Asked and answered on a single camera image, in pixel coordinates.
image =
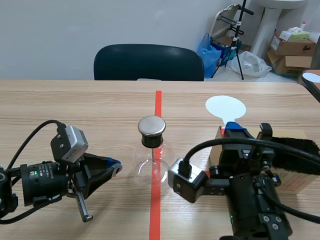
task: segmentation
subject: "white sink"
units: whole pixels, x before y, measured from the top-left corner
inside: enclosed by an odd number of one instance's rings
[[[255,3],[270,9],[296,9],[307,0],[255,0]]]
[[[258,32],[255,36],[251,52],[259,58],[264,59],[277,27],[282,9],[296,9],[307,1],[308,0],[253,0],[253,2],[258,5],[265,7],[265,11]]]

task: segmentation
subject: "round bottom flask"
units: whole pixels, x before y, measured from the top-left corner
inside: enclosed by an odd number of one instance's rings
[[[147,116],[138,123],[141,142],[133,153],[134,180],[139,185],[167,184],[168,168],[175,162],[173,148],[163,139],[166,122],[158,116]]]

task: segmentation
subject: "blue plastic bag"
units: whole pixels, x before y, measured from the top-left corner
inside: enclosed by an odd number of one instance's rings
[[[204,77],[206,79],[212,78],[217,69],[217,62],[221,56],[221,51],[216,50],[210,45],[209,33],[204,35],[197,53],[202,58],[204,64]]]

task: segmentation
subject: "black chair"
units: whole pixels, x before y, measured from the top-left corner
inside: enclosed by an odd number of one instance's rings
[[[204,81],[205,74],[196,52],[153,44],[106,46],[95,56],[93,70],[95,80]]]

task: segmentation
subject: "cardboard box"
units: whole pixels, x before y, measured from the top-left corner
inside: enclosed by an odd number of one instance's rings
[[[271,63],[276,74],[286,78],[297,78],[303,70],[310,68],[312,56],[279,56],[270,49],[266,62]]]
[[[302,31],[297,33],[283,31],[279,37],[287,42],[296,42],[296,41],[307,40],[309,38],[309,35],[310,35],[310,32],[307,32],[307,31]]]
[[[275,33],[272,38],[271,49],[278,56],[312,57],[316,50],[316,44],[310,40],[284,41]]]
[[[258,136],[261,131],[260,128],[247,128],[248,132],[252,136]],[[297,129],[273,129],[273,136],[278,138],[296,138],[296,139],[307,139],[305,133]],[[215,139],[220,139],[221,136],[221,126],[218,128]],[[219,158],[222,151],[222,146],[213,146],[210,153],[210,165],[219,165]],[[303,173],[296,173],[291,171],[286,171],[284,169],[272,168],[271,171],[274,174],[278,174],[282,185],[276,188],[278,193],[282,194],[298,194],[310,183],[318,178],[315,175],[307,175]]]

